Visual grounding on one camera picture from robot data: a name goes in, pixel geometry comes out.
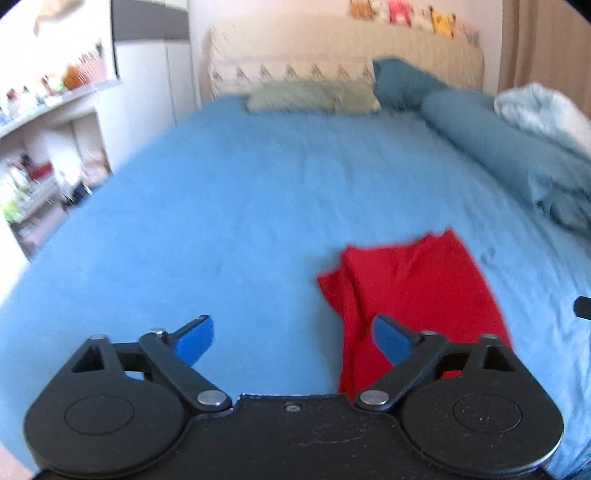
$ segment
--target green pillow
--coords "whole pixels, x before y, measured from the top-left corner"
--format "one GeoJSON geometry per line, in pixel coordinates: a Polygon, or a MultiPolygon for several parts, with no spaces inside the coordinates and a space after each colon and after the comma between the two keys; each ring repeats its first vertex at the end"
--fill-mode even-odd
{"type": "Polygon", "coordinates": [[[267,83],[246,101],[250,113],[269,111],[322,111],[350,115],[375,112],[379,102],[370,86],[361,83],[294,82],[267,83]]]}

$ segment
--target blue bed sheet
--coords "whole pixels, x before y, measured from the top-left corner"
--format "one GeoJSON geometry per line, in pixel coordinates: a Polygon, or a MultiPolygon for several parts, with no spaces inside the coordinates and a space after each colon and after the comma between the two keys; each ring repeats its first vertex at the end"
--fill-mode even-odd
{"type": "Polygon", "coordinates": [[[348,244],[451,226],[517,354],[560,407],[549,471],[591,459],[587,245],[522,207],[415,113],[248,115],[222,99],[134,158],[53,236],[0,310],[0,441],[33,468],[27,407],[94,333],[132,341],[202,313],[196,368],[240,393],[336,391],[342,327],[316,275],[348,244]]]}

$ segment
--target curtain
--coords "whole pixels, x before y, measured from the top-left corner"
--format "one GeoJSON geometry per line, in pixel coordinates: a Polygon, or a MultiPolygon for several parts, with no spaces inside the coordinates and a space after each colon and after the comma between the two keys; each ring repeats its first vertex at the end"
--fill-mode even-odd
{"type": "Polygon", "coordinates": [[[531,82],[591,116],[591,25],[564,0],[504,0],[499,91],[531,82]]]}

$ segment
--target red cloth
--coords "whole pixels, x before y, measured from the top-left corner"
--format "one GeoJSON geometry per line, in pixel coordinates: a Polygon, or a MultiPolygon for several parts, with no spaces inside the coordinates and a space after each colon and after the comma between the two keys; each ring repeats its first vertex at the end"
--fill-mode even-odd
{"type": "Polygon", "coordinates": [[[347,248],[341,266],[318,277],[343,318],[339,391],[353,398],[392,365],[375,346],[371,322],[387,314],[410,329],[435,330],[452,342],[483,333],[510,345],[501,312],[470,254],[452,231],[390,248],[347,248]]]}
{"type": "Polygon", "coordinates": [[[45,177],[49,176],[53,172],[53,166],[51,163],[47,162],[43,165],[39,165],[38,167],[31,167],[27,170],[29,177],[31,180],[41,180],[45,177]]]}

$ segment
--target patterned headboard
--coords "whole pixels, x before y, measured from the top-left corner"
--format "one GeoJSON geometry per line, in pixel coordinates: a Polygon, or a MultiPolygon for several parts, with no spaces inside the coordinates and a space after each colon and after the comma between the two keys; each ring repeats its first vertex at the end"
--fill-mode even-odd
{"type": "Polygon", "coordinates": [[[213,97],[284,79],[372,83],[372,60],[398,57],[456,88],[482,90],[484,56],[462,40],[331,15],[248,15],[210,32],[213,97]]]}

